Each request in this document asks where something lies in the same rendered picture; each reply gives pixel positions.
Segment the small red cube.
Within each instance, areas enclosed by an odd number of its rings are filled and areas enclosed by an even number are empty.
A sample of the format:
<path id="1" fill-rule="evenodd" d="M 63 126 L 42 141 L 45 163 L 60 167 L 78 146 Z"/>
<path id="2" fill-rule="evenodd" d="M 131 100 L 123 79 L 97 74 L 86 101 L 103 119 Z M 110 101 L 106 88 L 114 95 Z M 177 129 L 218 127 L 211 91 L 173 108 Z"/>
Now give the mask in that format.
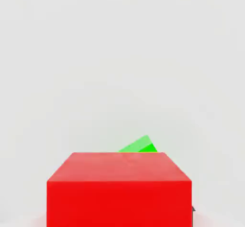
<path id="1" fill-rule="evenodd" d="M 165 154 L 73 153 L 47 181 L 47 227 L 192 227 L 192 182 Z"/>

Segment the small green cube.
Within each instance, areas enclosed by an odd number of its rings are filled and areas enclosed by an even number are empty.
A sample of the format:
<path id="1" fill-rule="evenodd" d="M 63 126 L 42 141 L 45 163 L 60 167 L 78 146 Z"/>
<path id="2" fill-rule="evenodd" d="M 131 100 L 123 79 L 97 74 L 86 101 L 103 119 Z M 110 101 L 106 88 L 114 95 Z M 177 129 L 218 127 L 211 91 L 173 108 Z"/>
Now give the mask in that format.
<path id="1" fill-rule="evenodd" d="M 134 141 L 133 143 L 127 145 L 123 149 L 119 150 L 119 152 L 157 152 L 157 149 L 155 148 L 149 136 L 145 135 L 139 138 L 138 140 Z"/>

